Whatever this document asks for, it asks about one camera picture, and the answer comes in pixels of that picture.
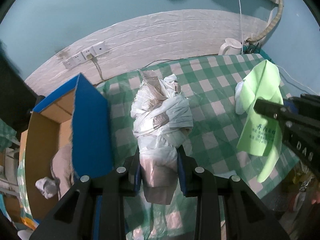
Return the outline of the light green bag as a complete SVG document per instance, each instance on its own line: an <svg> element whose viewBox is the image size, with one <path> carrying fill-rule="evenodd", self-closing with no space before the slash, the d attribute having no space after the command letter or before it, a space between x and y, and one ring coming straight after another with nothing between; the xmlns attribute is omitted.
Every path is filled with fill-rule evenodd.
<svg viewBox="0 0 320 240"><path fill-rule="evenodd" d="M237 149L257 157L266 157L257 181L262 183L271 174L281 152L281 129L275 119L257 114L253 107L257 99L283 104L278 67L268 60L261 61L243 79L240 94L247 119Z"/></svg>

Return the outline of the white grey plastic bag bundle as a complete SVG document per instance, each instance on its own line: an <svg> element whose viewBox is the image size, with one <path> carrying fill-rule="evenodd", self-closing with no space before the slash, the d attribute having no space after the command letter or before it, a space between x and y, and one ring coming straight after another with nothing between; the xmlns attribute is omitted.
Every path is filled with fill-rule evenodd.
<svg viewBox="0 0 320 240"><path fill-rule="evenodd" d="M169 205L178 181L177 150L193 128L193 115L176 75L160 79L153 70L140 74L143 80L130 115L144 196L151 204Z"/></svg>

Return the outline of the blue cardboard box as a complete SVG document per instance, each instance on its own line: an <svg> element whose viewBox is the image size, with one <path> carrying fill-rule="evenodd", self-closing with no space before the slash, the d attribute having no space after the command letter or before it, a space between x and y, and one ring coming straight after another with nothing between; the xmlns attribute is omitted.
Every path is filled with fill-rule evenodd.
<svg viewBox="0 0 320 240"><path fill-rule="evenodd" d="M73 168L71 178L104 176L113 170L108 101L78 74L33 108L28 129L21 134L18 185L24 223L36 228L57 204L37 189L39 179L53 178L52 159L63 148L71 150L60 166Z"/></svg>

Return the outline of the white sock in box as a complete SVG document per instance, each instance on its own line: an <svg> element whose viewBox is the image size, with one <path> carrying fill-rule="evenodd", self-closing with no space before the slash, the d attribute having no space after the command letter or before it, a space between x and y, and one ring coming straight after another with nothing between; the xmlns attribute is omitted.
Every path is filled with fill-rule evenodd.
<svg viewBox="0 0 320 240"><path fill-rule="evenodd" d="M46 199L50 199L58 193L56 182L48 177L37 180L35 186Z"/></svg>

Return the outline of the white electric kettle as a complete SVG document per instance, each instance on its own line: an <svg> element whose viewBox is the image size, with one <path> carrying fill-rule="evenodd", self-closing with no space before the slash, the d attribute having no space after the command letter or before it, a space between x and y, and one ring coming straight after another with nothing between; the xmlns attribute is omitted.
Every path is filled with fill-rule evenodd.
<svg viewBox="0 0 320 240"><path fill-rule="evenodd" d="M242 44L233 38L226 38L224 44L221 45L218 55L240 55Z"/></svg>

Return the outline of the pinkish cloth in box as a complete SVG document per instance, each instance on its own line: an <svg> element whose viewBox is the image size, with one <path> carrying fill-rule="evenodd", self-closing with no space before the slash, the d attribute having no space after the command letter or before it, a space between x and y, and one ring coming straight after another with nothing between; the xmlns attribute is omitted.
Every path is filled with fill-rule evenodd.
<svg viewBox="0 0 320 240"><path fill-rule="evenodd" d="M67 144L57 151L52 158L50 169L58 187L58 199L61 199L74 184L71 144Z"/></svg>

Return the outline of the green checkered tablecloth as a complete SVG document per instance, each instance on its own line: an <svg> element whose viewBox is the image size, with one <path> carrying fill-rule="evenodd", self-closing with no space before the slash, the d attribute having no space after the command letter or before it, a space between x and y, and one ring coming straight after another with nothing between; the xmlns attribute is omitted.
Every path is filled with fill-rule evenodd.
<svg viewBox="0 0 320 240"><path fill-rule="evenodd" d="M264 204L273 208L284 202L279 183L297 163L286 148L270 176L263 182L257 176L264 157L240 152L236 146L246 121L235 112L234 90L263 57L259 54L238 56L202 56L151 66L158 77L176 75L189 99L194 126L183 146L187 155L213 174L237 174ZM142 82L135 70L109 79L98 87L110 104L112 152L115 165L135 153L131 105ZM196 199L175 191L170 205L150 204L140 192L124 200L127 239L166 239L189 233L195 228Z"/></svg>

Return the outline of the white wall socket strip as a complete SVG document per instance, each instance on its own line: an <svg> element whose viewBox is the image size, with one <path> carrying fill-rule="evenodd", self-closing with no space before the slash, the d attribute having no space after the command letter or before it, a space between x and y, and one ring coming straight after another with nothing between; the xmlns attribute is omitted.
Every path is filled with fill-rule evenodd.
<svg viewBox="0 0 320 240"><path fill-rule="evenodd" d="M66 69L71 70L97 56L103 55L106 52L108 52L106 43L104 41L98 42L66 59L63 61L63 65Z"/></svg>

